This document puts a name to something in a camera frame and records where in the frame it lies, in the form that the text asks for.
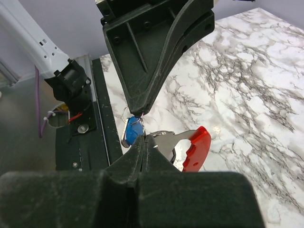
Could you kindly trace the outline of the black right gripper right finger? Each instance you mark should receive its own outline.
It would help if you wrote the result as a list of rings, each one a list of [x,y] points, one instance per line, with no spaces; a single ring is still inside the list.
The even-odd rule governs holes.
[[[183,173],[144,140],[142,170],[135,185],[139,228],[263,228],[256,195],[240,173]]]

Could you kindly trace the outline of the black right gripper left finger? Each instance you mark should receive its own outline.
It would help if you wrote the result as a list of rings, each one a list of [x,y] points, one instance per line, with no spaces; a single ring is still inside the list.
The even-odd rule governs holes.
[[[0,178],[3,228],[138,228],[134,192],[144,138],[105,170],[12,171]]]

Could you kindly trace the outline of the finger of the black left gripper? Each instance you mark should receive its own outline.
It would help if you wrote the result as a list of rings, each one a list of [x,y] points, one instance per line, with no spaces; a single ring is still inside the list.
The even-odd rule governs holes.
[[[142,104],[143,113],[150,111],[165,79],[182,54],[214,30],[213,7],[214,1],[212,0],[189,0],[177,14],[152,74],[149,92]]]
[[[104,38],[120,79],[129,110],[145,115],[142,104],[172,23],[137,26],[126,22],[103,26]]]

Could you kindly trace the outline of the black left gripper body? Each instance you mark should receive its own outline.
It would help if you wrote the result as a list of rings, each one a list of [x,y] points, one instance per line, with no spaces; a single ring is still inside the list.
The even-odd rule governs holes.
[[[130,22],[137,26],[172,23],[186,0],[96,0],[103,26]]]

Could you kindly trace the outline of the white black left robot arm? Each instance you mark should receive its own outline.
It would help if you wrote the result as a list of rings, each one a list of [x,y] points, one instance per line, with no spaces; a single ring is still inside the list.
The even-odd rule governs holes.
[[[148,114],[182,54],[215,28],[212,0],[98,0],[107,48],[130,113]],[[0,3],[0,23],[71,112],[89,107],[84,69],[46,35],[17,0]]]

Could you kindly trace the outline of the blue tag small key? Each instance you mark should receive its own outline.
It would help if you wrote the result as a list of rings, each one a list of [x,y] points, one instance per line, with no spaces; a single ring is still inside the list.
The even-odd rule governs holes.
[[[143,123],[143,114],[140,117],[131,116],[124,118],[124,112],[128,106],[122,111],[122,121],[124,122],[123,133],[121,136],[121,144],[124,148],[129,148],[134,144],[137,137],[140,135],[146,135],[145,126]]]

